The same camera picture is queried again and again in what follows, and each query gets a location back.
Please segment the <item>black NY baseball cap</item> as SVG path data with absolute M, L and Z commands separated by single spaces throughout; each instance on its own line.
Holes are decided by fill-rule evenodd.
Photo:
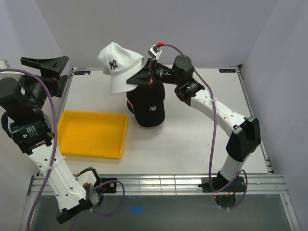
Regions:
M 126 93 L 134 109 L 137 123 L 144 128 L 159 126 L 165 120 L 165 88 L 162 83 L 154 83 L 146 88 L 138 86 Z

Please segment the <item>pink baseball cap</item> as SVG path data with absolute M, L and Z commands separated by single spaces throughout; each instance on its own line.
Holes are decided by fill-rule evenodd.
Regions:
M 129 100 L 128 96 L 126 96 L 126 99 L 127 99 L 127 107 L 128 107 L 128 110 L 129 110 L 131 113 L 134 113 L 133 105 L 132 105 L 131 101 Z

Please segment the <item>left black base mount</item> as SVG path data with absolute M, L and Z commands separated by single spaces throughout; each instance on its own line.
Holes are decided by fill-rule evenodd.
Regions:
M 100 183 L 105 183 L 96 189 L 97 193 L 116 193 L 116 183 L 117 178 L 101 178 Z

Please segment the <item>aluminium front rail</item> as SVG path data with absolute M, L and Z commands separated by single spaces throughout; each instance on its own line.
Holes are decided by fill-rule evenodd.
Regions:
M 289 193 L 282 175 L 248 174 L 247 194 Z M 202 195 L 199 187 L 208 181 L 207 175 L 102 175 L 123 183 L 125 195 Z

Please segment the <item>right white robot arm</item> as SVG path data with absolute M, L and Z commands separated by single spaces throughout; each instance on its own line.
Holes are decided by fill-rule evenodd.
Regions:
M 213 120 L 215 127 L 222 128 L 229 136 L 226 145 L 227 158 L 215 178 L 209 177 L 213 192 L 229 191 L 242 171 L 247 158 L 261 143 L 259 120 L 246 117 L 215 100 L 209 88 L 194 78 L 195 68 L 190 57 L 178 55 L 171 68 L 149 58 L 145 66 L 132 75 L 127 83 L 149 87 L 154 83 L 174 84 L 177 98 Z

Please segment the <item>white NY baseball cap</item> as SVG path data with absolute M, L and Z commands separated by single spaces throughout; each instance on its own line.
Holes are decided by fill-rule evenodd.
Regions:
M 109 75 L 110 94 L 129 92 L 137 88 L 135 84 L 127 83 L 127 80 L 142 69 L 144 56 L 125 49 L 116 42 L 111 42 L 103 48 L 98 61 L 105 75 Z

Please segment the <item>yellow plastic tray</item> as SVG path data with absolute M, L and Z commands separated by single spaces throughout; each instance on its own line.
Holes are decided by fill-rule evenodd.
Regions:
M 65 156 L 120 159 L 127 128 L 127 114 L 64 111 L 58 123 L 58 146 Z

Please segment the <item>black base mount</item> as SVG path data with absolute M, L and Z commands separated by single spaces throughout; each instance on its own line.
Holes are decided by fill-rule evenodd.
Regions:
M 224 182 L 223 180 L 218 179 L 217 177 L 212 178 L 212 187 L 215 191 L 218 191 L 225 185 L 227 185 L 227 181 Z M 210 189 L 209 179 L 208 178 L 201 178 L 201 184 L 198 187 L 202 188 L 202 191 L 205 193 L 211 193 L 212 190 Z M 234 193 L 240 192 L 243 193 L 245 190 L 246 184 L 243 177 L 238 177 L 232 184 L 230 184 L 223 192 L 226 193 Z
M 116 193 L 116 183 L 117 178 L 101 178 L 100 183 L 105 183 L 96 189 L 97 193 Z

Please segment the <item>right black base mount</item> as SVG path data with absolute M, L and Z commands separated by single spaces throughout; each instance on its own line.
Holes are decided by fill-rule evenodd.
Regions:
M 218 179 L 217 177 L 212 178 L 212 187 L 215 191 L 218 191 L 225 185 L 227 185 L 227 181 L 224 182 L 223 180 Z M 212 190 L 210 189 L 209 179 L 208 178 L 201 178 L 201 184 L 198 187 L 202 188 L 202 191 L 205 193 L 211 193 Z M 226 193 L 234 193 L 240 192 L 243 193 L 245 190 L 246 184 L 243 177 L 238 177 L 232 184 L 230 184 L 223 192 Z

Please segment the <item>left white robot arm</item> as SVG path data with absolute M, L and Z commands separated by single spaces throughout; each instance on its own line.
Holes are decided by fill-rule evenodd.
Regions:
M 76 176 L 71 173 L 57 144 L 57 117 L 49 118 L 42 110 L 46 101 L 62 96 L 68 60 L 67 56 L 22 57 L 21 64 L 39 70 L 40 75 L 8 68 L 0 72 L 0 105 L 4 109 L 1 126 L 45 175 L 44 183 L 51 186 L 58 203 L 59 223 L 103 202 L 97 171 L 89 167 Z

